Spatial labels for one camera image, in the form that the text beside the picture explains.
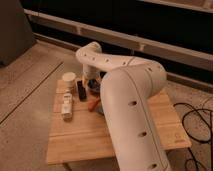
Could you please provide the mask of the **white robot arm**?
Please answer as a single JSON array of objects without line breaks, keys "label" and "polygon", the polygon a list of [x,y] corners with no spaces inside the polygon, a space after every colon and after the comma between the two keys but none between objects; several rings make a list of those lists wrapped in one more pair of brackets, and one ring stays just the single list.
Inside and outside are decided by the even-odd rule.
[{"label": "white robot arm", "polygon": [[165,86],[164,67],[136,56],[104,54],[92,42],[76,52],[87,80],[103,71],[101,103],[120,171],[172,171],[148,99]]}]

